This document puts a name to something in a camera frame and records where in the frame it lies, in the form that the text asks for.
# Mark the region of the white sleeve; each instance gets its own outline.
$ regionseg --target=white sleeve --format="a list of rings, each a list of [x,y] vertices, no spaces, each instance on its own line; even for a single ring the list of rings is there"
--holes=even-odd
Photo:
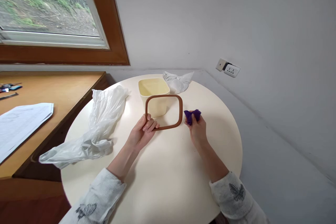
[[[230,171],[224,178],[209,184],[213,197],[229,223],[270,223],[263,210],[233,172]]]
[[[126,188],[104,168],[91,183],[85,195],[67,212],[60,224],[105,224]]]

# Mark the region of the crumpled white bag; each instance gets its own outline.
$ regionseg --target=crumpled white bag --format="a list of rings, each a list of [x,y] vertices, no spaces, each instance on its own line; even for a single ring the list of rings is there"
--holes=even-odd
[[[89,131],[76,140],[60,144],[42,154],[40,163],[52,163],[63,169],[85,159],[98,159],[113,150],[108,139],[115,122],[122,115],[128,90],[117,86],[112,90],[92,90],[93,107],[89,117]]]
[[[187,73],[183,76],[170,74],[166,71],[163,72],[163,79],[166,81],[170,88],[170,92],[174,94],[184,92],[188,87],[194,72]]]

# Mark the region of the document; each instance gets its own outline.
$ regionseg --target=document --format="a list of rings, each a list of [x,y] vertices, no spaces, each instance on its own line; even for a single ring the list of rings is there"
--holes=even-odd
[[[0,163],[51,117],[53,103],[18,106],[0,115]]]

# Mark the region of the glass pane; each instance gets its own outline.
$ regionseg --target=glass pane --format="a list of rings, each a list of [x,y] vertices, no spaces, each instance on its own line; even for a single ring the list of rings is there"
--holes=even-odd
[[[86,0],[0,0],[3,30],[99,37]]]

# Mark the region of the window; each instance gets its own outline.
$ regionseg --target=window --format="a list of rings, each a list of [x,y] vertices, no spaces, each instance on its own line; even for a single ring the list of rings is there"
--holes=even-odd
[[[128,65],[114,0],[0,0],[0,63]]]

